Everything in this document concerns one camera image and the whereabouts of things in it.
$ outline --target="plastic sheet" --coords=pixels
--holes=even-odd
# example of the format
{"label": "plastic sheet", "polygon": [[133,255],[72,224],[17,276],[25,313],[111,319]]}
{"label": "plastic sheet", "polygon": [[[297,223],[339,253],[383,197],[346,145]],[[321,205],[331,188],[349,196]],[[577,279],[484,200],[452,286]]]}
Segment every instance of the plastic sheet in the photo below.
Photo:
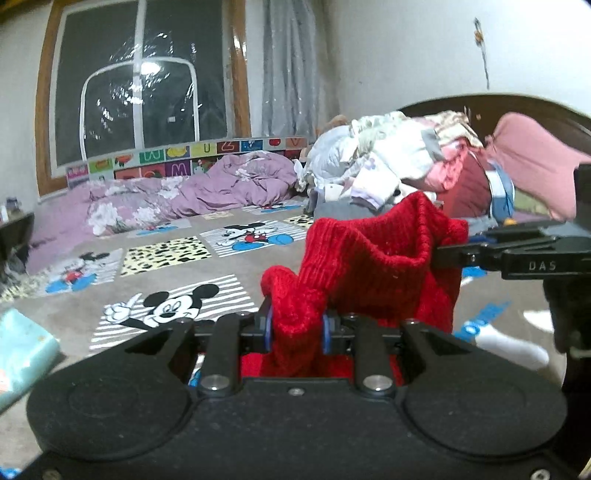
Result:
{"label": "plastic sheet", "polygon": [[78,9],[65,22],[58,166],[227,136],[222,0],[107,4]]}

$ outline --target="floral comforter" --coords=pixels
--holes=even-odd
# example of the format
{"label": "floral comforter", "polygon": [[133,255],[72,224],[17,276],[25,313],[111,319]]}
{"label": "floral comforter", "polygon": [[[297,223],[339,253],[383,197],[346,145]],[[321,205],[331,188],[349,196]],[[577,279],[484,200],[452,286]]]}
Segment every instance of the floral comforter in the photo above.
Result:
{"label": "floral comforter", "polygon": [[270,152],[226,155],[206,174],[164,179],[90,181],[40,205],[27,270],[34,273],[97,236],[291,196],[291,160]]}

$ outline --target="white wall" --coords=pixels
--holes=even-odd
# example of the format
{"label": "white wall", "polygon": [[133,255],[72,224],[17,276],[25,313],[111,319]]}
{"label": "white wall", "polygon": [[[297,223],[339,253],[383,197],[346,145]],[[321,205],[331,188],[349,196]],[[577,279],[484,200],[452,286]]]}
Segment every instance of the white wall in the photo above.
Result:
{"label": "white wall", "polygon": [[491,92],[591,116],[591,7],[584,0],[326,0],[337,94],[350,118],[440,96]]}
{"label": "white wall", "polygon": [[0,22],[0,203],[37,203],[35,96],[50,5]]}

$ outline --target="curtain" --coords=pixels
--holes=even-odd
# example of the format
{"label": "curtain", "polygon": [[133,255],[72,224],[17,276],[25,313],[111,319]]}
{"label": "curtain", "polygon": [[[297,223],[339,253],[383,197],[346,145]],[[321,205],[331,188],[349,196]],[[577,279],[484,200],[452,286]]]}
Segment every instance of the curtain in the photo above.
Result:
{"label": "curtain", "polygon": [[262,133],[313,140],[327,58],[322,0],[264,0],[264,15]]}

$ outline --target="wooden headboard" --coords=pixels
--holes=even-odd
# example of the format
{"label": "wooden headboard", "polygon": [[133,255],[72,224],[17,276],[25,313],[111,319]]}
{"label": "wooden headboard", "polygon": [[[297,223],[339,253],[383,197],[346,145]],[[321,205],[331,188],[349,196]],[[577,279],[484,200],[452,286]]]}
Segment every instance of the wooden headboard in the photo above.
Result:
{"label": "wooden headboard", "polygon": [[521,95],[466,95],[415,103],[401,109],[408,116],[432,115],[444,110],[466,112],[484,142],[508,112],[523,113],[563,143],[591,155],[591,119],[549,100]]}

